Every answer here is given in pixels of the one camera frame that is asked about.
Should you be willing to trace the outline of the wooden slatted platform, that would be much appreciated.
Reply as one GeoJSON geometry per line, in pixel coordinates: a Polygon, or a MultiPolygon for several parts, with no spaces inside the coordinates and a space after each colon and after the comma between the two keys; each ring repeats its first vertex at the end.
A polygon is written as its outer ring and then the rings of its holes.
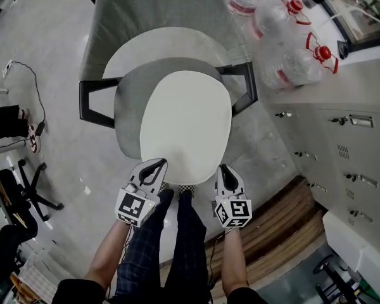
{"type": "Polygon", "coordinates": [[[263,281],[320,240],[322,217],[308,181],[300,175],[254,210],[241,229],[249,284],[263,281]]]}

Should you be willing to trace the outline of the grey armchair with black frame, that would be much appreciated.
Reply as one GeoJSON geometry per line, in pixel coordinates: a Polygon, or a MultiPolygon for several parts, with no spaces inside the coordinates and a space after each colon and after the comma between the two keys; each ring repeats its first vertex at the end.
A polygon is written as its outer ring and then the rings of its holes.
{"type": "Polygon", "coordinates": [[[199,70],[217,80],[244,77],[246,93],[233,104],[233,115],[258,99],[246,41],[224,0],[97,0],[80,73],[80,118],[114,129],[122,153],[140,159],[139,133],[148,100],[164,76],[181,70],[199,70]],[[111,57],[124,44],[162,28],[201,32],[219,43],[231,62],[215,67],[194,58],[162,58],[121,77],[104,77],[111,57]]]}

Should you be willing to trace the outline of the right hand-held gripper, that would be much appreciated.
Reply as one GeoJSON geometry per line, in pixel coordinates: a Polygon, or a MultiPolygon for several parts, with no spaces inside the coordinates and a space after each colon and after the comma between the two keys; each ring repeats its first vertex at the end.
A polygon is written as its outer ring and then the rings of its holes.
{"type": "Polygon", "coordinates": [[[221,164],[216,171],[214,212],[224,229],[242,228],[252,219],[251,200],[244,192],[244,181],[230,166],[221,164]]]}

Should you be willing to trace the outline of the person's black shirt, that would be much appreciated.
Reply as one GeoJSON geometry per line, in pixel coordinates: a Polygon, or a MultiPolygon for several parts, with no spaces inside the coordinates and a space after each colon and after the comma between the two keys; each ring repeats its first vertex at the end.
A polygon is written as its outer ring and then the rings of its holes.
{"type": "MultiPolygon", "coordinates": [[[[103,304],[106,291],[96,282],[85,279],[65,279],[58,285],[52,304],[103,304]]],[[[208,295],[198,298],[181,295],[164,288],[150,294],[116,294],[109,304],[208,304],[208,295]]],[[[250,288],[235,289],[228,297],[227,304],[268,304],[250,288]]]]}

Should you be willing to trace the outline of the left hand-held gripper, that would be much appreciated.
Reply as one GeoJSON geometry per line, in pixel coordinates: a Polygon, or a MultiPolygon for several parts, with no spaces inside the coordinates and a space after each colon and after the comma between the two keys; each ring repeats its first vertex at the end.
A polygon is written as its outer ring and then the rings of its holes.
{"type": "Polygon", "coordinates": [[[155,158],[136,165],[125,188],[118,193],[115,205],[116,218],[134,227],[141,227],[160,203],[156,196],[162,186],[168,163],[164,158],[155,158]],[[145,191],[137,188],[145,186],[145,191]]]}

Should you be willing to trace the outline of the black office chair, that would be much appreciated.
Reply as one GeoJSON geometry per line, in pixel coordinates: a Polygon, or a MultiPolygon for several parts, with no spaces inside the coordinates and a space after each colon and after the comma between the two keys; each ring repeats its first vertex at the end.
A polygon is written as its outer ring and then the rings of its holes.
{"type": "Polygon", "coordinates": [[[45,163],[41,163],[35,171],[32,181],[28,181],[23,170],[26,161],[18,161],[23,184],[17,183],[14,174],[9,169],[0,170],[0,180],[7,193],[15,200],[16,211],[25,221],[27,228],[21,225],[5,225],[0,230],[0,280],[7,279],[16,270],[15,257],[18,247],[37,236],[38,225],[32,216],[30,208],[34,207],[42,221],[49,220],[48,215],[43,215],[39,207],[40,204],[56,211],[64,208],[64,205],[48,201],[37,193],[37,182],[41,171],[47,168],[45,163]]]}

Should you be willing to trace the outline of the person's left forearm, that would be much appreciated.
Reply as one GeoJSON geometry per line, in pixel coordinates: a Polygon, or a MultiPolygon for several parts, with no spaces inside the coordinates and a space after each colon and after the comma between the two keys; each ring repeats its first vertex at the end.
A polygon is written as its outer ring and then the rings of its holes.
{"type": "Polygon", "coordinates": [[[111,285],[122,257],[130,225],[116,220],[99,245],[85,279],[98,283],[105,291],[111,285]]]}

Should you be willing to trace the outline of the grey metal locker cabinet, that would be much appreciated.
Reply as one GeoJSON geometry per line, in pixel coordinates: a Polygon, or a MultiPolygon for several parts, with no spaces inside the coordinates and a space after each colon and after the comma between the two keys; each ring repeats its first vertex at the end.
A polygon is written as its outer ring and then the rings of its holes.
{"type": "Polygon", "coordinates": [[[317,202],[380,246],[380,111],[275,104],[269,113],[317,202]]]}

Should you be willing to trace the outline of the black framed window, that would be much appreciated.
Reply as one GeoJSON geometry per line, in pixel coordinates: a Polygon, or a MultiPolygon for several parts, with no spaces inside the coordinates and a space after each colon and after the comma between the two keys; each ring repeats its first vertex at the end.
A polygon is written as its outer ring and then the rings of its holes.
{"type": "Polygon", "coordinates": [[[350,51],[380,46],[380,0],[323,0],[350,51]]]}

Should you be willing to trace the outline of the white foam boxes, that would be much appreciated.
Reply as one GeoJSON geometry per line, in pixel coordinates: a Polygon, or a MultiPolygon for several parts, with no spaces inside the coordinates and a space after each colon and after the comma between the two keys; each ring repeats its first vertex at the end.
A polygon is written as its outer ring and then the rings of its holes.
{"type": "Polygon", "coordinates": [[[380,252],[331,212],[322,221],[328,245],[380,297],[380,252]]]}

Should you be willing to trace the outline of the person's right forearm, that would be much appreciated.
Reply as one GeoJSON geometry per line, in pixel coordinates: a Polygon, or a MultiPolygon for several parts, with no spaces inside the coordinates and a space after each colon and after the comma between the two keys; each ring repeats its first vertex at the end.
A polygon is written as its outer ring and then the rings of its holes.
{"type": "Polygon", "coordinates": [[[221,280],[226,297],[234,290],[248,286],[246,262],[238,228],[231,229],[224,237],[221,280]]]}

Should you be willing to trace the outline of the white round cushion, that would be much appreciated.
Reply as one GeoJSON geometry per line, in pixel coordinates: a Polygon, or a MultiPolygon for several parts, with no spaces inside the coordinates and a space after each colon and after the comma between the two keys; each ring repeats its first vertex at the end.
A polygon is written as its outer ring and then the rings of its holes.
{"type": "Polygon", "coordinates": [[[166,159],[170,184],[201,184],[222,161],[231,123],[231,99],[221,81],[195,71],[171,73],[156,85],[146,105],[141,159],[166,159]]]}

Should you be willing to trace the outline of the small black bag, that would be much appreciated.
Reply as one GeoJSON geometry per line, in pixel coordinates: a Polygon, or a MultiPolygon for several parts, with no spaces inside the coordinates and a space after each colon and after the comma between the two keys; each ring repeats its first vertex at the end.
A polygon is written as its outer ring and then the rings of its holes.
{"type": "Polygon", "coordinates": [[[350,45],[346,41],[337,41],[339,58],[345,60],[350,54],[350,45]]]}

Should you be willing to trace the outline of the person's plaid trousers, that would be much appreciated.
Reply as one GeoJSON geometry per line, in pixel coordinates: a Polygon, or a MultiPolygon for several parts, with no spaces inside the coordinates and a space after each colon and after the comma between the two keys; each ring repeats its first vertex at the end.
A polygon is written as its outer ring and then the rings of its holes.
{"type": "Polygon", "coordinates": [[[160,281],[160,238],[173,197],[173,190],[162,191],[160,204],[134,232],[125,258],[118,265],[112,304],[208,304],[206,227],[192,207],[190,191],[179,197],[174,257],[165,284],[160,281]]]}

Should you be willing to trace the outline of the wooden clothes hangers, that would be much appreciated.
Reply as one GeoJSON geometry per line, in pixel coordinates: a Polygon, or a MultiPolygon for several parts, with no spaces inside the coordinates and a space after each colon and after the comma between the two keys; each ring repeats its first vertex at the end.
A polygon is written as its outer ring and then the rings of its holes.
{"type": "Polygon", "coordinates": [[[16,211],[15,200],[13,200],[13,197],[9,196],[1,180],[0,180],[0,200],[1,200],[1,206],[3,208],[3,212],[5,216],[9,217],[8,222],[11,225],[21,225],[24,228],[27,228],[25,221],[16,211]]]}

